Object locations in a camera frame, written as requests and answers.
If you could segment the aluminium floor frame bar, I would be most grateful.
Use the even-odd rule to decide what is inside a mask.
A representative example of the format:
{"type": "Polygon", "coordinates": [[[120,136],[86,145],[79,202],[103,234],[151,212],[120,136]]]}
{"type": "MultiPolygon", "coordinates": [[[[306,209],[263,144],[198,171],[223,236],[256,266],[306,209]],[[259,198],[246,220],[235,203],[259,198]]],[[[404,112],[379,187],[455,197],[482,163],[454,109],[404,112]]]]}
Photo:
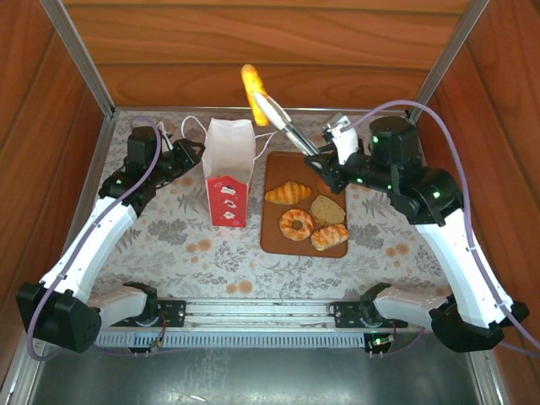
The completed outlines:
{"type": "Polygon", "coordinates": [[[510,405],[502,375],[490,351],[467,354],[480,405],[510,405]]]}
{"type": "Polygon", "coordinates": [[[40,367],[41,362],[29,356],[23,339],[16,349],[0,391],[0,405],[30,405],[40,367]]]}

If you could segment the aluminium corner post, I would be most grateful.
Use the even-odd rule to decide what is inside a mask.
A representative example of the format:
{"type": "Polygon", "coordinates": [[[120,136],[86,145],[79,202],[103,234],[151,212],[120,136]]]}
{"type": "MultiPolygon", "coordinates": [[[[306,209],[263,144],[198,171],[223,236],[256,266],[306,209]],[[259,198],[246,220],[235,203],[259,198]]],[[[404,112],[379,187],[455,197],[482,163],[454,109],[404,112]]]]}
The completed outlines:
{"type": "Polygon", "coordinates": [[[73,59],[103,114],[112,118],[116,109],[84,41],[62,0],[40,0],[55,31],[73,59]]]}
{"type": "Polygon", "coordinates": [[[420,87],[414,99],[416,102],[423,105],[429,102],[489,2],[490,0],[470,0],[450,39],[443,47],[440,55],[435,60],[435,64],[430,69],[420,87]]]}

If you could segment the aluminium side rail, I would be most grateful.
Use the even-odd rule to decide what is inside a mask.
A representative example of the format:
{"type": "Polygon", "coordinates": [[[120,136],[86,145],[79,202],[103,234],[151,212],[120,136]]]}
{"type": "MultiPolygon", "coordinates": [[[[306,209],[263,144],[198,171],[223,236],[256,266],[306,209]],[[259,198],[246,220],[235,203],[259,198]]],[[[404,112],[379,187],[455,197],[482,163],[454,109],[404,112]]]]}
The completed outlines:
{"type": "Polygon", "coordinates": [[[111,117],[105,117],[102,122],[77,207],[67,233],[64,247],[62,248],[62,255],[68,250],[68,247],[72,244],[78,235],[78,232],[83,228],[93,210],[95,196],[100,188],[100,178],[105,167],[117,119],[118,112],[116,111],[111,117]]]}

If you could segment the golden striped croissant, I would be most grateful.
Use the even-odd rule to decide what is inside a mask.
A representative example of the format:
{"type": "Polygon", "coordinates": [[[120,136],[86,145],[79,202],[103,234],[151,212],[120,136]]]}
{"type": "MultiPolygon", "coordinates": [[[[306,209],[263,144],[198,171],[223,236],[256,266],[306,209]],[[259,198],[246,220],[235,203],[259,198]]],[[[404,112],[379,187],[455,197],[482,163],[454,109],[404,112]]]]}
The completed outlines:
{"type": "Polygon", "coordinates": [[[281,205],[294,205],[308,198],[312,190],[295,181],[287,181],[281,186],[265,193],[265,200],[269,203],[281,205]]]}

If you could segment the tan speckled bread slice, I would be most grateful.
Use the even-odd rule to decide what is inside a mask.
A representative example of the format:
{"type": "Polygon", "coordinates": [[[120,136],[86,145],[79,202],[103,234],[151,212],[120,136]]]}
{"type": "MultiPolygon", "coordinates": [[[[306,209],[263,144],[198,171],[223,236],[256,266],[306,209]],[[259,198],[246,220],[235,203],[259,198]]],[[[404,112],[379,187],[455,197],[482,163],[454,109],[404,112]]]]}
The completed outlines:
{"type": "Polygon", "coordinates": [[[319,195],[310,206],[310,213],[322,226],[341,224],[346,213],[336,202],[324,195],[319,195]]]}

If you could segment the floral patterned tablecloth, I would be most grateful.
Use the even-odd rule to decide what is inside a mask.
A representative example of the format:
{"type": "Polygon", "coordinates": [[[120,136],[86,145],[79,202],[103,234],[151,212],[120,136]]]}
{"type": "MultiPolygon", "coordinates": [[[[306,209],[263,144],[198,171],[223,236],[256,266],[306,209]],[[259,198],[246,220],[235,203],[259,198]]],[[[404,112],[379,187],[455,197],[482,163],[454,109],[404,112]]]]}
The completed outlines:
{"type": "Polygon", "coordinates": [[[211,224],[203,171],[195,168],[157,192],[102,267],[94,294],[128,281],[181,298],[353,300],[379,282],[422,294],[450,293],[423,237],[385,194],[360,186],[346,191],[344,257],[266,253],[260,246],[266,159],[293,145],[282,133],[272,139],[266,128],[257,133],[246,227],[211,224]]]}

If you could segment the striped orange pastry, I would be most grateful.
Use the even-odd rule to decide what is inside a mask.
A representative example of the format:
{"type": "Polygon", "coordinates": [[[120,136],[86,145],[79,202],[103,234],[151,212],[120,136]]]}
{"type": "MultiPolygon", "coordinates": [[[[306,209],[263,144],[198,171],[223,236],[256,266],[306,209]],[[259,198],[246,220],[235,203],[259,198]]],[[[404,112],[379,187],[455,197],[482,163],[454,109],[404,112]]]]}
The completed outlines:
{"type": "Polygon", "coordinates": [[[333,224],[313,232],[311,244],[318,251],[325,251],[348,239],[348,230],[344,224],[333,224]]]}

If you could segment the metal tongs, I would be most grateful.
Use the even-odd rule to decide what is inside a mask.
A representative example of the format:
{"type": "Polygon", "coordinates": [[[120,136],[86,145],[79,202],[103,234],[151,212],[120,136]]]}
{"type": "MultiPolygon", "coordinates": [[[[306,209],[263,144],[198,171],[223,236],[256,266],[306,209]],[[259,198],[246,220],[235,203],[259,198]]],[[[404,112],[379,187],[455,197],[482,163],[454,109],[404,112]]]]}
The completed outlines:
{"type": "Polygon", "coordinates": [[[319,148],[294,125],[289,114],[269,95],[254,92],[253,98],[266,118],[279,130],[283,131],[294,146],[306,156],[320,153],[319,148]]]}

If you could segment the aluminium front beam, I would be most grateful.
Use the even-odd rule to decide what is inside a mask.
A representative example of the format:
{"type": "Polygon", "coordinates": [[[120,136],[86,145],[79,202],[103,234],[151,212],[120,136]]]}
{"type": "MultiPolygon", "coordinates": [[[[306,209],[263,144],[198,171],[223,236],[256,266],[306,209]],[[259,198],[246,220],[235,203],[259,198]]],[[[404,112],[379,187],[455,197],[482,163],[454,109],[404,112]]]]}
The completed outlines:
{"type": "MultiPolygon", "coordinates": [[[[320,330],[364,332],[411,331],[419,328],[410,321],[406,328],[336,328],[327,306],[337,299],[183,299],[184,326],[166,327],[167,332],[317,332],[320,330]]],[[[161,327],[111,327],[127,331],[158,331],[161,327]]]]}

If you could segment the aluminium back rail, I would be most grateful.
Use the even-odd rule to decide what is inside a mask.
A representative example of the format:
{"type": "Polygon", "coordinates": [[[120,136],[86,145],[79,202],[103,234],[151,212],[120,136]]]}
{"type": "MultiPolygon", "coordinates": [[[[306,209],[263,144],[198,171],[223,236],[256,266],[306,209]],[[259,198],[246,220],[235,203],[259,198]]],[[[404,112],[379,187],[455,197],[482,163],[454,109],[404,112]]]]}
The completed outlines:
{"type": "MultiPolygon", "coordinates": [[[[347,115],[361,116],[369,112],[366,109],[334,109],[334,108],[284,108],[288,114],[333,114],[341,112],[347,115]]],[[[228,106],[228,107],[212,107],[212,106],[117,106],[115,111],[152,111],[152,112],[251,112],[249,107],[228,106]]],[[[386,109],[378,112],[381,115],[399,115],[405,116],[403,109],[386,109]]]]}

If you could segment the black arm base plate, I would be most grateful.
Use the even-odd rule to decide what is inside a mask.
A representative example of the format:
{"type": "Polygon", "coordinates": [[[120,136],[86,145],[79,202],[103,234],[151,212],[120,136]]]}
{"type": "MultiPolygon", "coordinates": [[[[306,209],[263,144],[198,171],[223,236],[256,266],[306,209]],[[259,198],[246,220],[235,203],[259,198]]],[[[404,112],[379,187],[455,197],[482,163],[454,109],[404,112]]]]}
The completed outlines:
{"type": "Polygon", "coordinates": [[[336,328],[406,328],[405,321],[383,318],[370,301],[334,301],[327,306],[336,328]]]}
{"type": "Polygon", "coordinates": [[[158,311],[154,319],[137,320],[127,318],[113,324],[113,327],[162,327],[164,321],[167,327],[179,328],[184,326],[186,302],[184,300],[158,300],[158,311]]]}

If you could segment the glazed ring doughnut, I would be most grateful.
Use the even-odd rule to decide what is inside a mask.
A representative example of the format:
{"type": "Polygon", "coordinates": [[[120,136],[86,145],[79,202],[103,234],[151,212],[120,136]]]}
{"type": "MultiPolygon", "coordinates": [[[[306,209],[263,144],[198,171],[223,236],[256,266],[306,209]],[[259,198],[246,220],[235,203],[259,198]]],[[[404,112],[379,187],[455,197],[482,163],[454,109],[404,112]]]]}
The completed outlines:
{"type": "Polygon", "coordinates": [[[291,208],[283,213],[279,222],[282,234],[293,241],[302,241],[311,236],[315,228],[314,219],[300,208],[291,208]]]}

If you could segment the yellow twisted long bread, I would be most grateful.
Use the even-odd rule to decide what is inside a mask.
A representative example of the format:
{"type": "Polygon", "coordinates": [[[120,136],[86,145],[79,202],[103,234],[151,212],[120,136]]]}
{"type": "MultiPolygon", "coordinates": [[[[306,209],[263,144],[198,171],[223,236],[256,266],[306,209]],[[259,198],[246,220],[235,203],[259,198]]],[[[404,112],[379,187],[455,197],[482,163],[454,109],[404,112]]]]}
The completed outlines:
{"type": "Polygon", "coordinates": [[[240,70],[240,76],[256,124],[260,127],[267,126],[269,124],[269,121],[254,99],[255,93],[267,95],[267,92],[263,87],[263,82],[258,74],[257,69],[251,64],[245,64],[240,70]]]}

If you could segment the red and white paper bag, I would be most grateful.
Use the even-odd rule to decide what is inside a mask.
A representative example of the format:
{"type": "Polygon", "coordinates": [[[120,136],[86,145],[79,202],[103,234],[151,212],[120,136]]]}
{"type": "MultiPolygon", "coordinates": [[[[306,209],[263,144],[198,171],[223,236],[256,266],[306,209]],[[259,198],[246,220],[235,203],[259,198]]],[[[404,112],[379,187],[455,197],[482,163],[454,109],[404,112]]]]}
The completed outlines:
{"type": "Polygon", "coordinates": [[[246,227],[254,166],[262,152],[257,140],[272,139],[271,132],[256,135],[249,119],[213,118],[201,126],[204,139],[202,170],[213,226],[246,227]]]}

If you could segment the brown rectangular tray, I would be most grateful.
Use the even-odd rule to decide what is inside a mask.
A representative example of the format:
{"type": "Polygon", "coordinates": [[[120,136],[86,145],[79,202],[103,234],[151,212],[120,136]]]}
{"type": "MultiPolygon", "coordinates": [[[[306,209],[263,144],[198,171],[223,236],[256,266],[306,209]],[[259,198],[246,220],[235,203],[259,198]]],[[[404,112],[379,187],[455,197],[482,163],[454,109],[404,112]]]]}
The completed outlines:
{"type": "Polygon", "coordinates": [[[266,253],[290,256],[344,257],[348,252],[347,240],[325,251],[318,251],[311,244],[310,238],[303,241],[292,241],[283,235],[278,226],[279,219],[288,209],[300,208],[310,213],[311,204],[320,195],[316,185],[318,176],[305,164],[304,155],[284,151],[271,152],[267,156],[266,163],[267,168],[262,195],[287,181],[295,181],[308,186],[312,193],[308,198],[290,206],[267,202],[265,199],[262,200],[261,248],[266,253]]]}

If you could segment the small lit circuit board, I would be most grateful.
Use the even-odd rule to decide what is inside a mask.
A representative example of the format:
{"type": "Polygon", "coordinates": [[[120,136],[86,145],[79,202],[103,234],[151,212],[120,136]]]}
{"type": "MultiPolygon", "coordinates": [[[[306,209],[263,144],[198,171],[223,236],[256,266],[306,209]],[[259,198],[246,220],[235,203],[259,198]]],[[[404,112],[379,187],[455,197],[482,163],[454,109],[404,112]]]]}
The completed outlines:
{"type": "Polygon", "coordinates": [[[394,333],[365,333],[364,351],[371,359],[383,359],[389,354],[395,337],[394,333]]]}

